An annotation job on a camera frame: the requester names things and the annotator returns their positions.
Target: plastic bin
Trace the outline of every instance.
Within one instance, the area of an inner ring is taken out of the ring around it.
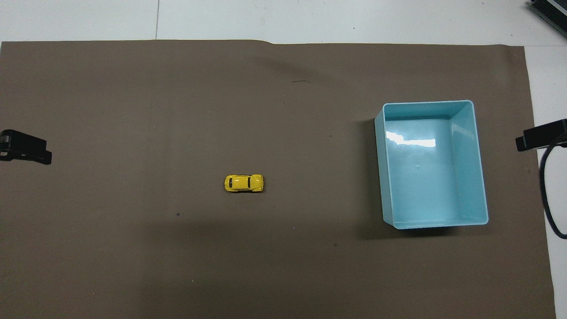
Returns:
[[[488,222],[471,101],[387,103],[374,124],[385,222],[398,229]]]

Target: white floor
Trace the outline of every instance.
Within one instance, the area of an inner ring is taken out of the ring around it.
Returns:
[[[523,45],[534,119],[539,125],[567,118],[567,39],[528,11],[528,3],[0,0],[0,41],[256,39],[273,43]],[[564,232],[566,162],[567,150],[554,150],[547,170],[550,204]],[[557,318],[567,319],[567,241],[555,237],[549,227],[547,233]]]

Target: yellow toy car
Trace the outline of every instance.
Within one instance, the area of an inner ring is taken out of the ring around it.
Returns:
[[[263,189],[264,177],[260,174],[229,175],[225,178],[225,190],[229,192],[261,192]]]

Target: black cable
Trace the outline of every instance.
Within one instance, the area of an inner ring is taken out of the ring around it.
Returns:
[[[545,216],[547,216],[547,220],[549,221],[549,226],[553,229],[555,235],[559,238],[567,239],[567,234],[563,234],[557,228],[553,217],[551,216],[551,211],[549,210],[549,203],[547,202],[547,192],[545,190],[545,163],[547,162],[547,157],[551,153],[551,150],[557,146],[559,143],[567,139],[567,132],[559,135],[553,142],[549,143],[549,146],[545,149],[543,156],[541,157],[541,163],[539,165],[539,188],[541,191],[541,200],[543,202],[543,208],[545,210]]]

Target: black clamp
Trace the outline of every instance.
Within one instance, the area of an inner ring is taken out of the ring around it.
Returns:
[[[543,124],[524,131],[524,135],[516,138],[518,152],[534,148],[546,148],[559,136],[567,133],[567,119]],[[562,138],[556,144],[567,148],[567,138]]]
[[[47,141],[13,129],[0,133],[0,161],[24,160],[51,164],[51,152],[45,150]]]

